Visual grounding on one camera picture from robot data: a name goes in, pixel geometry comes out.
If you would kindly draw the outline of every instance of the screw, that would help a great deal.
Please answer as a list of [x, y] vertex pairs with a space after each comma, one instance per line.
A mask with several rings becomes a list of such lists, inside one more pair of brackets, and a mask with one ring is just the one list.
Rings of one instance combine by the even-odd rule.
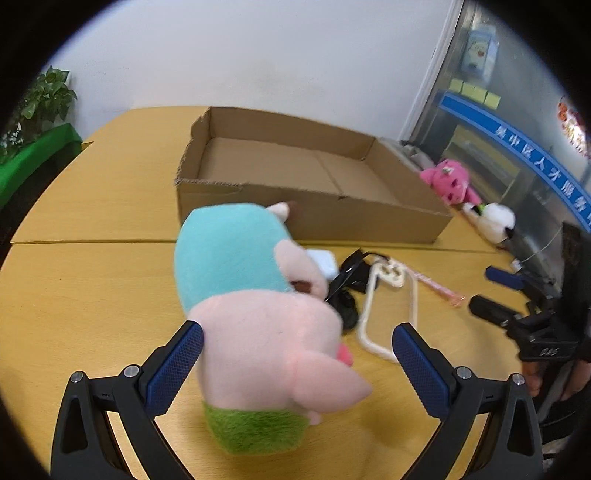
[[472, 376], [472, 370], [470, 370], [468, 367], [457, 367], [456, 373], [458, 377], [464, 380], [467, 380]]
[[525, 383], [525, 378], [523, 378], [523, 375], [521, 374], [513, 374], [511, 375], [511, 379], [517, 385], [523, 385]]
[[82, 372], [74, 372], [70, 375], [70, 381], [72, 383], [78, 383], [83, 378], [84, 378], [84, 374]]
[[137, 374], [139, 373], [139, 367], [137, 365], [130, 365], [128, 367], [125, 367], [125, 370], [123, 370], [123, 374], [127, 377], [127, 378], [133, 378], [135, 377]]

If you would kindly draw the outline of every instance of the white plush toy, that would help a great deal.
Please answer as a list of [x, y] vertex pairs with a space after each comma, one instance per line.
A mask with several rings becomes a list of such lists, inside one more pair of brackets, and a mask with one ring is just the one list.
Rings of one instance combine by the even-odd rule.
[[515, 214], [513, 210], [498, 203], [474, 205], [465, 203], [462, 211], [476, 226], [478, 232], [493, 245], [499, 245], [507, 238], [513, 237]]

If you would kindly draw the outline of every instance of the white charger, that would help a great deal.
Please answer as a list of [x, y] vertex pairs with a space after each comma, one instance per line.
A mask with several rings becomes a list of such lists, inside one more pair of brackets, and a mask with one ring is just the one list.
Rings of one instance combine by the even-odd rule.
[[335, 255], [330, 250], [307, 249], [306, 253], [314, 260], [327, 281], [333, 281], [339, 274]]

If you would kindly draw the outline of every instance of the person's hand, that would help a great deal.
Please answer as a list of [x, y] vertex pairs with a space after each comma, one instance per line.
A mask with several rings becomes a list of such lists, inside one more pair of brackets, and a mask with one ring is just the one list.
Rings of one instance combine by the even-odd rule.
[[[530, 395], [536, 397], [540, 394], [542, 388], [542, 364], [539, 362], [524, 362], [522, 364], [522, 372]], [[560, 401], [567, 400], [575, 393], [580, 392], [589, 380], [591, 380], [591, 364], [577, 360], [570, 373], [569, 381], [560, 397]]]

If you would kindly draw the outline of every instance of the green plant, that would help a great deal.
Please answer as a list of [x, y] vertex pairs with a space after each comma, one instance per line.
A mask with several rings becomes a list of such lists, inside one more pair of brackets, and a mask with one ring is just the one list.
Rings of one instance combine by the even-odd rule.
[[74, 90], [66, 85], [69, 71], [49, 67], [40, 73], [14, 109], [0, 135], [0, 164], [16, 155], [50, 128], [59, 116], [66, 119]]

